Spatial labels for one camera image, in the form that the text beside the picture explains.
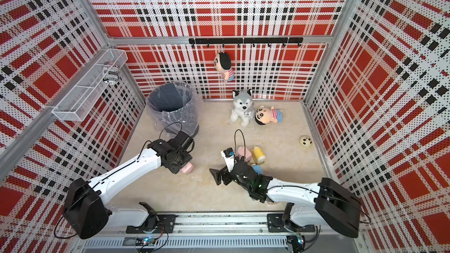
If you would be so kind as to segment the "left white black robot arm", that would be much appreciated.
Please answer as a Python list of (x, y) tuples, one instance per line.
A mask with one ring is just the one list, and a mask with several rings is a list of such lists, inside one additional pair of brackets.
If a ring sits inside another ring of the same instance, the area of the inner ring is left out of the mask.
[(154, 230), (159, 218), (148, 203), (141, 202), (139, 208), (129, 209), (107, 208), (106, 205), (127, 186), (160, 167), (173, 174), (179, 173), (189, 166), (194, 147), (194, 139), (183, 131), (168, 141), (145, 141), (138, 155), (124, 164), (90, 180), (79, 178), (71, 182), (62, 217), (82, 240), (109, 227)]

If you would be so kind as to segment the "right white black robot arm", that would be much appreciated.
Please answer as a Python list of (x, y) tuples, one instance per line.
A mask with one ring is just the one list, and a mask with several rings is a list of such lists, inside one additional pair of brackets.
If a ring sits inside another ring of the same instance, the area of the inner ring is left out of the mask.
[(319, 183), (300, 184), (258, 174), (244, 160), (210, 169), (217, 185), (232, 182), (247, 191), (250, 198), (261, 203), (286, 203), (282, 226), (297, 231), (305, 226), (329, 226), (349, 238), (359, 236), (362, 201), (348, 189), (330, 178)]

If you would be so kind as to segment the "pink sharpener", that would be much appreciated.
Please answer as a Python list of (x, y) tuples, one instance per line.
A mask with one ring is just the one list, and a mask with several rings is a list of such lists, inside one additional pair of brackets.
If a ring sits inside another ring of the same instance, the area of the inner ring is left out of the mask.
[(249, 163), (252, 160), (252, 153), (249, 149), (244, 146), (239, 146), (237, 149), (237, 155), (239, 159), (244, 157), (245, 162)]
[(190, 162), (188, 162), (187, 164), (185, 164), (183, 166), (183, 168), (180, 169), (180, 171), (183, 174), (190, 174), (192, 171), (194, 170), (194, 165)]

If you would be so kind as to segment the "grey bin with plastic liner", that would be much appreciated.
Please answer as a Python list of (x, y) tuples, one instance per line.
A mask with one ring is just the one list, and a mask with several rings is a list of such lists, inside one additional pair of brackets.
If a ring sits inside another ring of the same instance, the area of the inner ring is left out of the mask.
[(146, 98), (146, 112), (156, 131), (177, 134), (179, 130), (195, 137), (199, 132), (203, 99), (190, 85), (167, 83)]

